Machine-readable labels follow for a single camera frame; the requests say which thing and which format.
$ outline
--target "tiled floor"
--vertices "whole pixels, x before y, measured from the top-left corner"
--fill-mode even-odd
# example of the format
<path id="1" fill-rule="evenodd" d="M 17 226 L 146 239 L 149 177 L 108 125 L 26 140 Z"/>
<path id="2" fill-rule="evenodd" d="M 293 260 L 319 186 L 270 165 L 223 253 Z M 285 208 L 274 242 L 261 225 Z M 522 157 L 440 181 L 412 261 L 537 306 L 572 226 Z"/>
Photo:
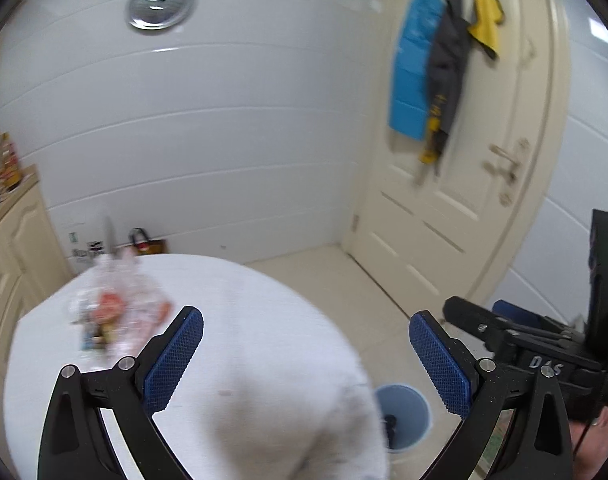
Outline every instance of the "tiled floor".
<path id="1" fill-rule="evenodd" d="M 391 455 L 392 479 L 420 478 L 460 418 L 446 411 L 408 342 L 405 314 L 337 246 L 280 256 L 250 266 L 290 286 L 324 311 L 360 353 L 373 386 L 405 383 L 426 396 L 433 412 L 433 429 L 411 451 Z"/>

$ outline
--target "round vent cover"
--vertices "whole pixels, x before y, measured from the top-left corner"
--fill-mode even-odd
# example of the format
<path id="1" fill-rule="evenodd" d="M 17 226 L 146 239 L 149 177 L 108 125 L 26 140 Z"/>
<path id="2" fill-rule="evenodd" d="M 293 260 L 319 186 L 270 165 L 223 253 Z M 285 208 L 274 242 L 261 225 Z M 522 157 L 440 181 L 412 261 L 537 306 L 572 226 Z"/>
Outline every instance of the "round vent cover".
<path id="1" fill-rule="evenodd" d="M 194 0 L 130 0 L 129 23 L 143 30 L 161 30 L 188 16 Z"/>

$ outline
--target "door handle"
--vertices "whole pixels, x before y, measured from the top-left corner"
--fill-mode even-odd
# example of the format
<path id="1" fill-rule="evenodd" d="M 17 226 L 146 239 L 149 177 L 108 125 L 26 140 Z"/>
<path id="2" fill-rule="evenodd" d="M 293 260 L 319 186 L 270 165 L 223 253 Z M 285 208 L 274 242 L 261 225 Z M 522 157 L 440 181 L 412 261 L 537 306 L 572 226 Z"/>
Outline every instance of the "door handle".
<path id="1" fill-rule="evenodd" d="M 500 148 L 497 144 L 489 144 L 488 149 L 491 150 L 492 153 L 495 153 L 495 155 L 499 155 L 502 158 L 505 158 L 511 164 L 518 168 L 522 165 L 522 163 L 515 156 L 511 155 L 504 148 Z"/>
<path id="2" fill-rule="evenodd" d="M 500 192 L 500 203 L 503 206 L 510 206 L 513 203 L 517 181 L 522 176 L 522 170 L 529 155 L 529 140 L 525 137 L 519 139 L 515 143 L 513 153 L 507 152 L 504 148 L 501 148 L 497 144 L 489 144 L 488 149 L 491 151 L 491 153 L 495 153 L 495 155 L 501 156 L 511 163 L 511 167 L 508 169 L 508 171 L 502 172 L 506 179 L 506 184 L 504 185 L 504 189 Z"/>

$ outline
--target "white cloth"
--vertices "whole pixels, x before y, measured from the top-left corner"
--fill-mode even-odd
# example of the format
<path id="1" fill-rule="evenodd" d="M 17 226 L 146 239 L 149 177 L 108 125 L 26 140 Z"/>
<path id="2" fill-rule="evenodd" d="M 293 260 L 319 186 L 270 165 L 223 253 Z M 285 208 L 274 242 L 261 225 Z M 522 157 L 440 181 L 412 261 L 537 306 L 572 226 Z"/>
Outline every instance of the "white cloth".
<path id="1" fill-rule="evenodd" d="M 174 310 L 204 316 L 204 338 L 154 421 L 195 480 L 383 480 L 380 415 L 359 357 L 295 292 L 247 267 L 184 254 L 139 258 Z M 79 363 L 68 302 L 90 272 L 18 323 L 4 424 L 22 478 L 36 478 L 42 425 L 60 368 Z M 110 410 L 102 410 L 129 479 L 142 478 Z"/>

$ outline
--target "clear plastic bag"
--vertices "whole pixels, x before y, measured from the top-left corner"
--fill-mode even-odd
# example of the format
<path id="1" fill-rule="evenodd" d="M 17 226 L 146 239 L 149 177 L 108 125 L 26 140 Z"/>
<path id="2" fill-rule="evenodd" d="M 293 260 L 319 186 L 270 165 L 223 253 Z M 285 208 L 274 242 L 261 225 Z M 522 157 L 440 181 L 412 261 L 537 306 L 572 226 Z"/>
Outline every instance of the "clear plastic bag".
<path id="1" fill-rule="evenodd" d="M 81 325 L 82 360 L 91 369 L 136 356 L 171 309 L 160 286 L 138 272 L 130 249 L 119 258 L 98 256 L 92 273 L 90 286 L 78 291 L 69 307 Z"/>

